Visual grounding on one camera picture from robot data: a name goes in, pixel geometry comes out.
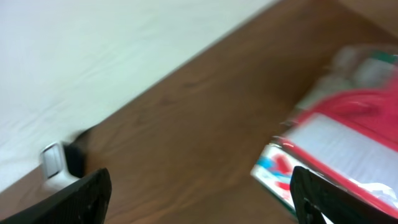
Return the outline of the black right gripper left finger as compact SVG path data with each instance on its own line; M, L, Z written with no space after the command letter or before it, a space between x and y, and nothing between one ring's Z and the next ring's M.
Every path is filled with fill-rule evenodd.
M110 174L101 168L1 224L103 224L111 192Z

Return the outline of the green grip gloves package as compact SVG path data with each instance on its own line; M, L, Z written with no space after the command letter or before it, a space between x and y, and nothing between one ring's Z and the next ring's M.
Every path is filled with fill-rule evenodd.
M396 63L396 45L356 44L343 47L295 109L307 110L340 91L383 87L391 79Z

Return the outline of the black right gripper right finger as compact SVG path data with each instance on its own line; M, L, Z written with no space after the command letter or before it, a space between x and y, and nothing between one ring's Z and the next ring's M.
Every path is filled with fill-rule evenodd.
M394 218L322 179L294 167L290 193L300 224L397 224Z

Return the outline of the red dustpan brush package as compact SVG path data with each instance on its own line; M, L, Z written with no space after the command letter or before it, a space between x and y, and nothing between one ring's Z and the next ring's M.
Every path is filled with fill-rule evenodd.
M397 85L342 91L301 112L270 142L251 175L288 208L296 166L397 216Z

